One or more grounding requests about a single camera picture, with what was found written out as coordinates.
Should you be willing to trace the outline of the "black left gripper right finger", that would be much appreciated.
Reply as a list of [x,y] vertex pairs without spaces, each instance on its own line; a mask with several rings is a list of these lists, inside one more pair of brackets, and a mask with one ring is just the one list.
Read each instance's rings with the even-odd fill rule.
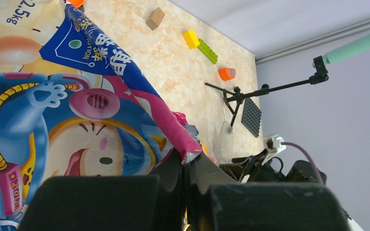
[[239,183],[200,154],[185,166],[188,222],[194,231],[348,231],[334,194],[313,182]]

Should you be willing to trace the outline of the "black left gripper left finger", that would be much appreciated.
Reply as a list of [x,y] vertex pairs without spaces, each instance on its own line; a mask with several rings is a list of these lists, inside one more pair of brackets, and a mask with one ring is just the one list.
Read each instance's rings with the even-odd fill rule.
[[183,218],[183,165],[174,150],[145,176],[47,179],[18,229],[180,231]]

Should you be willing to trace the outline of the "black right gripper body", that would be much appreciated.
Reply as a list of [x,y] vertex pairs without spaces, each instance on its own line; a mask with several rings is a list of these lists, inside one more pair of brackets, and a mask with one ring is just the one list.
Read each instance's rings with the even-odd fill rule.
[[[284,162],[278,156],[287,147],[301,151],[306,160],[297,160],[289,172],[282,173]],[[233,158],[219,168],[239,183],[247,182],[313,182],[326,184],[327,176],[320,171],[310,154],[300,145],[284,141],[279,134],[264,138],[264,149],[257,155]]]

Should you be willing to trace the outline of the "clear plastic scoop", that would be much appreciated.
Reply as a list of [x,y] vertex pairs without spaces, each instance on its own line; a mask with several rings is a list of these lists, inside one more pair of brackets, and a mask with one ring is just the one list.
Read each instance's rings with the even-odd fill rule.
[[228,164],[233,155],[233,129],[229,122],[223,122],[217,136],[213,139],[213,155],[217,164]]

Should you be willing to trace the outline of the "pink pet food bag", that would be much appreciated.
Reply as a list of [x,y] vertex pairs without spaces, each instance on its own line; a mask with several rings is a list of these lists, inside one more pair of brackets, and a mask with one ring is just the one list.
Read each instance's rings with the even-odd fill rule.
[[69,0],[0,0],[0,231],[56,176],[144,175],[202,151],[143,72]]

